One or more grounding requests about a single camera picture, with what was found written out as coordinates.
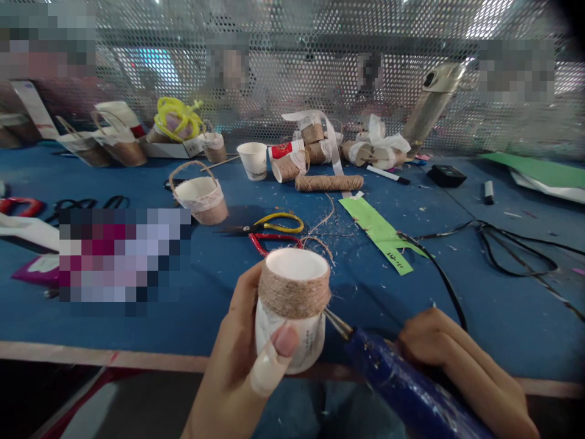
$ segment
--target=metal mesh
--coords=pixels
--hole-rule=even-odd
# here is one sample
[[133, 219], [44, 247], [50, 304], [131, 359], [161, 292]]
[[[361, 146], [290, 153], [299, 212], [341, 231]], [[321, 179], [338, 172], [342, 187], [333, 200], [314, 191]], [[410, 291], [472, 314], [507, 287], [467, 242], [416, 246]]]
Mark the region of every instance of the metal mesh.
[[[472, 60], [482, 39], [553, 39], [553, 102], [482, 102], [470, 62], [470, 90], [457, 92], [425, 148], [585, 154], [585, 63], [551, 1], [98, 0], [96, 14], [98, 79], [35, 80], [49, 109], [74, 122], [88, 122], [97, 102], [121, 99], [150, 126], [157, 99], [173, 96], [202, 99], [203, 116], [231, 148], [291, 135], [280, 115], [302, 109], [341, 120], [346, 138], [370, 113], [394, 134], [438, 63]], [[235, 87], [210, 67], [210, 48], [230, 46], [244, 48]], [[10, 103], [5, 83], [0, 97]]]

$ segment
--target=fingernail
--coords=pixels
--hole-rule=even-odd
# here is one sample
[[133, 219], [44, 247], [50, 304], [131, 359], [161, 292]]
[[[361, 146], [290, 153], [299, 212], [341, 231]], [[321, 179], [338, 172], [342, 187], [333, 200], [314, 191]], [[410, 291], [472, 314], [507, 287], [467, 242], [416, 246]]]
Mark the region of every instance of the fingernail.
[[299, 334], [290, 322], [286, 322], [274, 340], [274, 349], [282, 357], [292, 357], [298, 344]]

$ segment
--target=hand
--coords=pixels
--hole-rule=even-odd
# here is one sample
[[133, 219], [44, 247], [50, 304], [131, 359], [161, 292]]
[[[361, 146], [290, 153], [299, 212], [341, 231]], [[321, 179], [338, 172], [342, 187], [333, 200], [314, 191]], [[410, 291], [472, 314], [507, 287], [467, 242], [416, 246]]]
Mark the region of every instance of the hand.
[[407, 321], [397, 347], [415, 365], [441, 367], [496, 437], [540, 437], [522, 387], [443, 311], [431, 308]]
[[182, 439], [251, 437], [292, 360], [299, 336], [288, 323], [256, 356], [255, 305], [263, 264], [238, 279]]

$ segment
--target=green card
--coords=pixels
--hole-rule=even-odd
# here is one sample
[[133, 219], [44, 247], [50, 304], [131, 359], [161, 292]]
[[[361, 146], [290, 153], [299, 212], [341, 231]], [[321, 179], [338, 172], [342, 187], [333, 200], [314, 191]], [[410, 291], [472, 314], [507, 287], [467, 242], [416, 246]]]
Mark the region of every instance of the green card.
[[480, 157], [508, 165], [546, 186], [585, 188], [585, 170], [581, 168], [529, 159], [504, 152], [482, 154]]
[[422, 250], [411, 243], [403, 241], [393, 228], [379, 213], [363, 198], [342, 198], [339, 200], [353, 219], [367, 233], [386, 258], [401, 276], [413, 271], [410, 264], [404, 259], [397, 249], [411, 248], [419, 255], [427, 257]]

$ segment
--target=black box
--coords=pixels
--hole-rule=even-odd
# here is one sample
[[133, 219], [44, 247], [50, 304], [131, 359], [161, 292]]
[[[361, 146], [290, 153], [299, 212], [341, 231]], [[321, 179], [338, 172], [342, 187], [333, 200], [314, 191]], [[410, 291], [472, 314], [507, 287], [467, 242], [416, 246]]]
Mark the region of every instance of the black box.
[[450, 165], [433, 165], [427, 175], [440, 187], [459, 187], [467, 179], [467, 176]]

